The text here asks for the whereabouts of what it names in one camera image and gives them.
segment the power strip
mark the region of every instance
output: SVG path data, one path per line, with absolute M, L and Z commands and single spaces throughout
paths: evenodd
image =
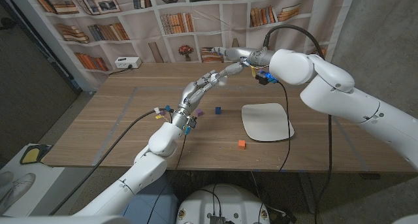
M 121 69 L 128 68 L 129 65 L 132 65 L 132 68 L 138 68 L 141 63 L 139 57 L 118 57 L 115 61 L 116 67 Z

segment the sneaker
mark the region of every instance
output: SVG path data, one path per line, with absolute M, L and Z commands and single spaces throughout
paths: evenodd
M 0 200 L 13 188 L 13 172 L 0 174 Z
M 12 204 L 29 191 L 35 178 L 33 173 L 28 173 L 13 182 L 12 190 L 0 201 L 0 215 L 4 214 Z

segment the yellow object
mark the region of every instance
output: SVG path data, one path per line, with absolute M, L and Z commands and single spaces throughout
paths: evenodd
M 33 148 L 32 150 L 28 151 L 25 157 L 22 159 L 22 163 L 31 163 L 36 162 L 39 155 L 39 149 Z
M 253 66 L 251 66 L 251 74 L 253 75 L 253 77 L 255 77 L 255 69 Z

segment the printed backdrop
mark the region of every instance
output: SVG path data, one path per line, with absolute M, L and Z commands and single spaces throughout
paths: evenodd
M 352 0 L 28 0 L 78 71 L 98 89 L 115 60 L 222 62 L 214 46 L 261 48 L 275 25 L 307 29 L 330 61 Z M 271 50 L 310 54 L 298 31 L 281 29 Z

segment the gray wall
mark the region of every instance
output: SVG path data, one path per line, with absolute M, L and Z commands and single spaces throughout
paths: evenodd
M 77 84 L 84 91 L 97 91 L 92 88 L 89 82 L 84 78 L 82 73 L 77 69 L 74 63 L 71 61 L 70 57 L 61 47 L 58 40 L 47 28 L 45 23 L 42 21 L 40 16 L 35 12 L 33 7 L 29 4 L 28 0 L 13 0 L 20 10 L 25 14 L 26 18 L 31 22 L 32 26 L 38 31 L 39 35 L 45 40 L 48 46 L 54 51 L 58 59 L 64 64 L 64 66 L 69 70 L 69 72 L 74 76 Z
M 418 0 L 353 0 L 332 62 L 418 118 Z

